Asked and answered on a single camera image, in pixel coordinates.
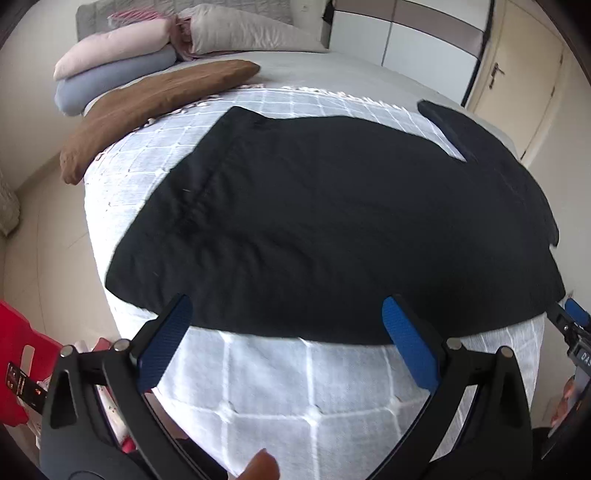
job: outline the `gray headboard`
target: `gray headboard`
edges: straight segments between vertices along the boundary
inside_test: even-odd
[[[130,8],[155,8],[172,14],[199,4],[223,5],[293,24],[290,0],[98,0],[78,7],[76,12],[78,41],[93,33],[109,31],[107,17],[115,12]]]

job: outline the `white cabinet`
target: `white cabinet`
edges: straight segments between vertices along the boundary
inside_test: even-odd
[[[462,103],[491,0],[336,0],[330,49],[382,65]]]
[[[376,65],[382,64],[391,23],[349,12],[335,12],[330,49]]]
[[[383,65],[461,103],[476,57],[439,38],[394,23]]]

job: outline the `white grid pattern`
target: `white grid pattern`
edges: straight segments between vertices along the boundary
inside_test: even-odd
[[[103,280],[117,243],[150,193],[232,105],[275,118],[366,118],[428,138],[461,159],[421,115],[369,99],[263,88],[214,96],[150,122],[91,165],[85,177],[85,208]],[[106,294],[123,337],[131,338],[154,317]],[[538,318],[463,341],[467,348],[488,352],[511,346],[531,401],[542,332]],[[393,345],[332,345],[194,327],[156,393],[179,426],[231,473],[243,470],[265,447],[277,458],[284,480],[366,478],[427,398]],[[453,446],[473,393],[466,392],[438,455]]]

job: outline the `pillow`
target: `pillow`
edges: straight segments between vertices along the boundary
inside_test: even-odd
[[[150,73],[165,70],[176,62],[172,45],[132,59],[118,60],[60,80],[55,102],[62,113],[80,115],[94,98]]]
[[[110,61],[158,51],[168,43],[169,30],[170,20],[158,18],[86,37],[60,58],[53,79],[61,80]]]
[[[326,51],[312,35],[299,28],[234,8],[201,4],[181,11],[178,16],[191,17],[191,54],[235,50]]]
[[[153,8],[134,8],[132,10],[123,10],[107,17],[109,28],[114,30],[126,25],[131,25],[146,20],[154,20],[156,18],[167,18],[168,15],[154,10]]]

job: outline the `small screen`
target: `small screen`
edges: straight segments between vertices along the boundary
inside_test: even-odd
[[[579,348],[577,360],[579,361],[580,367],[587,372],[587,375],[591,376],[591,352],[585,348]]]

